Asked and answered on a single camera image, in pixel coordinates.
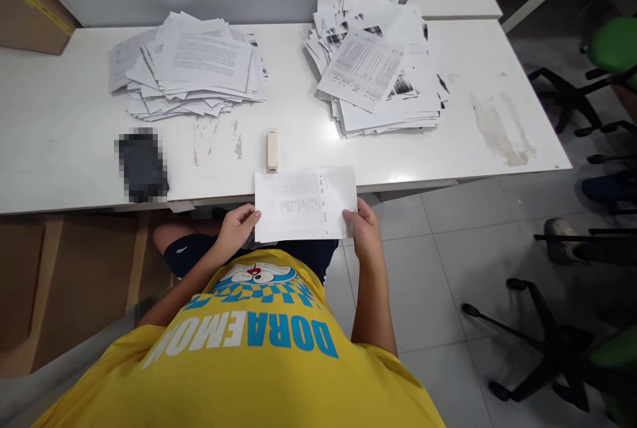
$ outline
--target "stack of papers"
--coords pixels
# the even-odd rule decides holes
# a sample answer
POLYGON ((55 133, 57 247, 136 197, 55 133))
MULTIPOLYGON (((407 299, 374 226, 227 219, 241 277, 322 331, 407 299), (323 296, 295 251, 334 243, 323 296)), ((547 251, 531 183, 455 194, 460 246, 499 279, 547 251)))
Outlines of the stack of papers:
POLYGON ((126 87, 126 112, 143 121, 218 117, 235 105, 265 101, 266 78, 253 34, 183 12, 109 52, 109 89, 126 87))
POLYGON ((305 48, 321 75, 317 97, 347 137, 436 128, 447 85, 440 41, 418 5, 398 0, 318 0, 305 48))
POLYGON ((343 218, 344 209, 358 211, 353 166, 255 174, 254 183, 255 241, 354 237, 343 218))

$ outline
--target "green chair seat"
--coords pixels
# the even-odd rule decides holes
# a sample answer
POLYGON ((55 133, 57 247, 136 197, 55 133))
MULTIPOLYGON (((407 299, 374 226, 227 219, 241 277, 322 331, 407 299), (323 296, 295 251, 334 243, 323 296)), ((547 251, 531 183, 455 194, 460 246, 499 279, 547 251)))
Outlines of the green chair seat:
MULTIPOLYGON (((637 326, 632 326, 589 355, 592 364, 605 368, 628 368, 637 366, 637 326)), ((602 393, 606 408, 620 428, 637 426, 637 400, 620 401, 607 393, 602 393)))
MULTIPOLYGON (((606 22, 589 43, 589 60, 612 75, 637 64, 637 18, 617 17, 606 22)), ((637 75, 626 83, 637 90, 637 75)))

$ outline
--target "white tiled floor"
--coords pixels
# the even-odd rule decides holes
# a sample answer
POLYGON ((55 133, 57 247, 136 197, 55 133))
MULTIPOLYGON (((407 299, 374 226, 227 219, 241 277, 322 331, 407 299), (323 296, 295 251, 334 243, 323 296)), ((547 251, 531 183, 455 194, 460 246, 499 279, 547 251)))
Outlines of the white tiled floor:
MULTIPOLYGON (((581 55, 560 54, 567 44, 571 53, 577 52, 575 40, 513 42, 514 48, 522 48, 523 57, 535 57, 531 63, 539 55, 539 63, 578 84, 577 78, 589 64, 581 55)), ((608 88, 595 94, 594 104, 603 121, 626 119, 608 88)), ((550 388, 522 403, 496 399, 487 390, 489 379, 514 387, 537 363, 537 353, 459 310, 469 302, 495 319, 541 336, 528 294, 512 293, 505 286, 507 278, 517 277, 538 285, 559 320, 589 330, 599 328, 587 313, 590 304, 582 303, 586 295, 582 287, 616 281, 624 277, 622 270, 553 265, 543 243, 533 239, 550 217, 566 217, 581 233, 591 227, 618 225, 618 220, 594 212, 594 204, 579 190, 584 178, 617 171, 612 165, 586 162, 595 153, 618 152, 616 136, 596 132, 576 138, 577 124, 576 118, 560 136, 574 166, 571 171, 496 177, 389 202, 374 201, 399 355, 428 390, 449 428, 612 426, 595 392, 591 392, 590 414, 565 403, 550 388)), ((373 200, 370 194, 366 198, 373 200)), ((328 301, 347 333, 352 328, 359 277, 352 244, 348 240, 337 249, 326 283, 328 301), (336 287, 340 283, 346 288, 336 287)))

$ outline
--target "hand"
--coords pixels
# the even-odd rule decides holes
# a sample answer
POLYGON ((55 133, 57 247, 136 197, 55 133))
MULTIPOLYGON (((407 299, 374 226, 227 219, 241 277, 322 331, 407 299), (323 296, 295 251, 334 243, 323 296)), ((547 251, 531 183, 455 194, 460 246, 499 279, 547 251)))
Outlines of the hand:
POLYGON ((358 214, 349 210, 343 216, 354 227, 354 251, 361 269, 385 265, 383 245, 380 241, 378 219, 367 202, 358 198, 358 214))
POLYGON ((254 210, 253 204, 243 206, 230 211, 224 217, 219 236, 214 243, 224 259, 230 259, 250 237, 250 233, 259 222, 261 211, 254 210))

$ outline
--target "black phone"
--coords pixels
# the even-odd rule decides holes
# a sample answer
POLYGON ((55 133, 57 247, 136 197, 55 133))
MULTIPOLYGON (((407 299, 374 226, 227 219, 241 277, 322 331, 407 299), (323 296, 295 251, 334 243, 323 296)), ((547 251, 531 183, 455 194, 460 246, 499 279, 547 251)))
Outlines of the black phone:
POLYGON ((168 194, 168 170, 151 128, 138 128, 115 142, 124 189, 131 202, 151 202, 168 194))

